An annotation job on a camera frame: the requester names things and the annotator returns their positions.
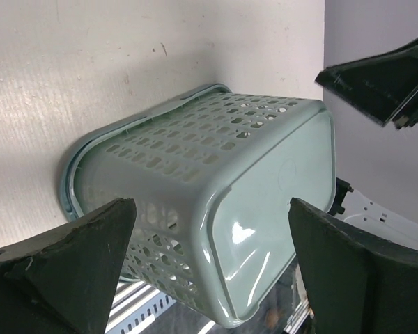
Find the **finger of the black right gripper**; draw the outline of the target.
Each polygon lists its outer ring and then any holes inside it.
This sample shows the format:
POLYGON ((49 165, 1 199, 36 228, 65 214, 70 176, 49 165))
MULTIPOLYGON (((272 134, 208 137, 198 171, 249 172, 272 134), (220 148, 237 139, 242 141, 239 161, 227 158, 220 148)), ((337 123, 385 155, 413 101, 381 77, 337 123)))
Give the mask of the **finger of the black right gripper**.
POLYGON ((418 38, 377 56, 333 65, 315 82, 381 127, 418 123, 418 38))

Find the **light teal perforated basket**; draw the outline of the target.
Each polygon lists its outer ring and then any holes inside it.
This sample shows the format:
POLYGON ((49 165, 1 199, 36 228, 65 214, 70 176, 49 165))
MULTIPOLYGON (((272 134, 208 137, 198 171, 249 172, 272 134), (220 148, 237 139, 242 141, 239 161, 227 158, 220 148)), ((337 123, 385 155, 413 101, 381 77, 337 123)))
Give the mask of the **light teal perforated basket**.
POLYGON ((121 280, 224 328, 250 320, 295 257, 291 200, 327 211, 335 191, 334 120, 322 101, 222 84, 85 135, 59 179, 70 220, 133 199, 121 280))

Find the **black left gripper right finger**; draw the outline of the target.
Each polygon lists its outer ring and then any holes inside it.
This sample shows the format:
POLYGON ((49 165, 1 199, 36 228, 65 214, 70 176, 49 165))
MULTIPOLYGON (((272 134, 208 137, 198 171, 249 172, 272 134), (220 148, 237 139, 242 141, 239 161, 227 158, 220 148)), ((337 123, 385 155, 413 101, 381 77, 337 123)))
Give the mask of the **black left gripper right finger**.
POLYGON ((418 333, 418 251, 294 198, 291 237, 316 333, 418 333))

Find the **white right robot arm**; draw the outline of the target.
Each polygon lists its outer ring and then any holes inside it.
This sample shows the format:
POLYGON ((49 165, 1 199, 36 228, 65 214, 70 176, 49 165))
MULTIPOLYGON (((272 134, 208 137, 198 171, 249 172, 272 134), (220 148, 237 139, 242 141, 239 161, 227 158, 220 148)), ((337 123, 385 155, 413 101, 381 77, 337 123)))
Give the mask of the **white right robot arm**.
MULTIPOLYGON (((418 38, 393 51, 333 65, 316 83, 381 127, 418 124, 418 38)), ((383 239, 418 251, 418 224, 385 209, 342 179, 330 215, 383 239)))

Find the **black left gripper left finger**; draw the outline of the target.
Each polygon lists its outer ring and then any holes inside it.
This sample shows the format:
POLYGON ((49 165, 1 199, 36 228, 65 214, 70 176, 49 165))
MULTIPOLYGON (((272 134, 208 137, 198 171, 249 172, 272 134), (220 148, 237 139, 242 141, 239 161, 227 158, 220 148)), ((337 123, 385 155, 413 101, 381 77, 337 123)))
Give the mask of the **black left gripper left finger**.
POLYGON ((136 217, 117 198, 0 248, 0 333, 104 333, 136 217))

